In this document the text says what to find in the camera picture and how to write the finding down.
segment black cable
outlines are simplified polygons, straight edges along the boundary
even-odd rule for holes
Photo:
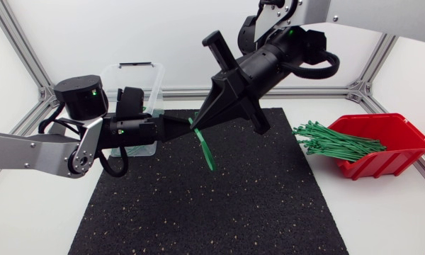
[[[104,153],[102,153],[101,150],[98,150],[97,153],[99,155],[99,161],[101,162],[102,167],[112,177],[123,177],[128,172],[128,169],[129,169],[128,153],[126,152],[126,149],[123,146],[120,147],[121,158],[123,159],[123,168],[119,172],[116,172],[111,168],[110,164],[107,162],[106,156],[104,156]]]
[[[58,123],[66,128],[68,128],[69,130],[71,130],[72,132],[75,132],[76,134],[79,134],[79,131],[75,130],[72,126],[68,125],[66,122],[63,122],[61,120],[54,120],[54,123]]]
[[[57,110],[47,119],[40,122],[40,125],[38,126],[38,133],[44,134],[45,128],[57,118],[57,116],[63,111],[64,108],[64,102],[60,102],[58,105]]]
[[[325,68],[305,68],[298,67],[294,64],[283,62],[281,63],[282,67],[285,67],[288,71],[292,72],[295,76],[306,78],[306,79],[326,79],[332,77],[337,73],[340,66],[340,59],[336,55],[325,51],[326,61],[328,61],[331,66]]]

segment metal bracket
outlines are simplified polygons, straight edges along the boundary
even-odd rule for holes
[[[346,95],[346,99],[360,103],[364,96],[372,96],[372,83],[357,80],[347,86],[349,93]]]
[[[49,104],[50,104],[50,107],[56,108],[60,105],[60,102],[53,96],[53,98],[49,100]]]

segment white wall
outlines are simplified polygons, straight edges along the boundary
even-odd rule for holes
[[[219,67],[201,41],[221,30],[234,56],[237,34],[258,0],[8,0],[50,78],[55,82],[119,62],[162,63],[165,87],[210,87]],[[288,77],[280,86],[345,86],[363,69],[380,34],[340,25],[310,25],[327,32],[329,51],[341,58],[327,80]]]
[[[8,133],[38,102],[38,88],[0,28],[0,132]]]
[[[425,42],[399,38],[374,81],[374,97],[425,135]]]

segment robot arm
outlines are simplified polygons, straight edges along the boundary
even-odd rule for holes
[[[306,79],[325,79],[338,71],[339,58],[326,51],[324,33],[299,26],[278,27],[273,22],[263,35],[258,34],[259,21],[265,18],[265,9],[285,9],[280,16],[287,20],[294,13],[297,1],[283,8],[285,1],[260,1],[260,11],[248,17],[239,32],[238,45],[243,57],[234,59],[220,32],[216,31],[203,41],[221,67],[212,78],[212,89],[191,128],[208,128],[235,118],[251,120],[255,132],[265,133],[270,125],[259,106],[259,99],[289,74]],[[322,69],[300,67],[328,61],[331,66]]]
[[[21,137],[0,133],[0,169],[36,169],[63,177],[79,178],[99,158],[103,168],[114,177],[128,170],[124,147],[166,142],[190,132],[187,120],[143,113],[142,89],[119,90],[116,113],[107,113],[108,102],[101,78],[89,75],[61,81],[55,87],[59,108],[41,122],[39,135]],[[70,119],[56,117],[66,108]],[[45,128],[54,122],[48,134]],[[65,136],[66,128],[79,139]],[[113,170],[101,152],[120,148],[124,165]]]

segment clear plastic container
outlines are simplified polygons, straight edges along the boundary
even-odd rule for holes
[[[164,99],[161,88],[165,69],[161,64],[114,64],[101,73],[103,90],[109,102],[116,102],[118,89],[126,86],[141,88],[144,91],[144,113],[157,117],[164,113]],[[156,153],[157,142],[150,145],[126,147],[129,157],[152,156]],[[120,150],[112,149],[112,157],[119,157]]]

